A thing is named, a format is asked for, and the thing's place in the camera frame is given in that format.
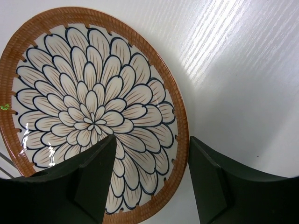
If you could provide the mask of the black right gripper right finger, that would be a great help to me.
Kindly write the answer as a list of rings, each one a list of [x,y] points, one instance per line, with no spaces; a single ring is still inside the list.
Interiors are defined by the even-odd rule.
[[[250,168],[190,137],[189,170],[202,224],[297,224],[299,178]]]

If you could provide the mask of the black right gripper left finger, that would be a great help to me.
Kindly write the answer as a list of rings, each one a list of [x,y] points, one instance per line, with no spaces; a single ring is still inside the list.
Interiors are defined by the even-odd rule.
[[[116,137],[109,135],[30,177],[1,179],[1,223],[102,223],[115,153]]]

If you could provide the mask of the floral plate brown rim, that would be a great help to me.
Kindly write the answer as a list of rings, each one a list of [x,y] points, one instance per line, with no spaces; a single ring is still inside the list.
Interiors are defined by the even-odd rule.
[[[0,106],[23,176],[115,135],[106,224],[150,218],[181,182],[189,129],[178,86],[141,35],[103,12],[59,7],[24,23],[0,59]]]

